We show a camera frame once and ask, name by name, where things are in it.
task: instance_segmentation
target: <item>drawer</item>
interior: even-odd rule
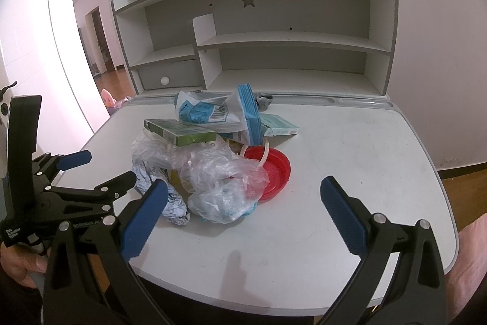
[[[196,60],[155,63],[143,66],[138,71],[144,90],[201,86],[203,81],[201,68]]]

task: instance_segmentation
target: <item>human hand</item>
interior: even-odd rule
[[[33,271],[45,274],[47,271],[47,262],[43,257],[33,253],[27,247],[19,245],[7,248],[2,243],[2,247],[0,247],[0,263],[10,278],[18,284],[32,289],[35,289],[36,285],[28,272]]]

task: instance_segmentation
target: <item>red lid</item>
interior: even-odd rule
[[[261,160],[264,155],[265,148],[263,146],[249,147],[245,151],[245,157],[252,160]],[[264,163],[264,169],[269,174],[269,184],[264,190],[262,198],[259,200],[267,201],[277,196],[277,194],[284,189],[289,177],[291,176],[291,163],[282,152],[277,149],[270,148],[267,161]]]

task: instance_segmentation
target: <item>wooden floor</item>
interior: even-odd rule
[[[95,76],[93,79],[99,92],[103,89],[109,91],[116,101],[120,101],[127,96],[135,96],[135,92],[128,80],[128,75],[125,69],[105,72]]]
[[[458,231],[487,212],[487,170],[443,180]]]

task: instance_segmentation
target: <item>door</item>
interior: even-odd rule
[[[78,33],[79,33],[79,38],[81,39],[81,46],[83,46],[83,51],[85,53],[86,61],[88,62],[89,70],[91,71],[92,76],[95,77],[96,75],[100,74],[100,71],[98,69],[98,65],[92,64],[92,62],[89,58],[88,52],[86,51],[85,41],[83,39],[83,35],[81,34],[81,28],[78,28]]]
[[[107,67],[107,71],[115,70],[113,61],[111,60],[110,50],[108,49],[107,39],[105,37],[105,32],[103,30],[103,25],[101,23],[100,9],[96,8],[92,12],[94,31],[96,32],[96,39],[98,41],[98,46],[100,47],[101,54],[103,56],[103,62]]]

